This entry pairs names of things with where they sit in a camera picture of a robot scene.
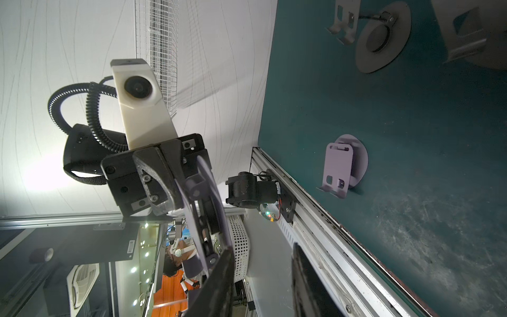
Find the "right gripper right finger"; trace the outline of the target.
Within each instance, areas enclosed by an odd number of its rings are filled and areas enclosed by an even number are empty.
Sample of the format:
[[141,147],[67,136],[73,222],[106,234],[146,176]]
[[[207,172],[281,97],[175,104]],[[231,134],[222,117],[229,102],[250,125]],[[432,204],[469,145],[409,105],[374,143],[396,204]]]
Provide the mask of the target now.
[[327,292],[303,249],[297,243],[293,245],[291,268],[295,316],[344,316]]

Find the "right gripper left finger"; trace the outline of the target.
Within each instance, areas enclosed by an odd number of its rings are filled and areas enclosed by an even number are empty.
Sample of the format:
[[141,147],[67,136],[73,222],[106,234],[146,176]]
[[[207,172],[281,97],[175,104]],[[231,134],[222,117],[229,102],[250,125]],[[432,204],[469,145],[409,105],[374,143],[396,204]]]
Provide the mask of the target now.
[[232,316],[234,251],[226,248],[204,286],[189,292],[184,316]]

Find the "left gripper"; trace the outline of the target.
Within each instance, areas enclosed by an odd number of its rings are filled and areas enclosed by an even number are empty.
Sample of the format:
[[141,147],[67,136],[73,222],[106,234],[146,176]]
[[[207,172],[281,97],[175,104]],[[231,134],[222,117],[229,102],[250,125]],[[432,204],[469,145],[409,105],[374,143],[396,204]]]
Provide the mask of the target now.
[[209,162],[202,136],[194,133],[109,155],[101,167],[124,217],[148,208],[161,216],[184,207],[184,185],[198,173],[198,157]]

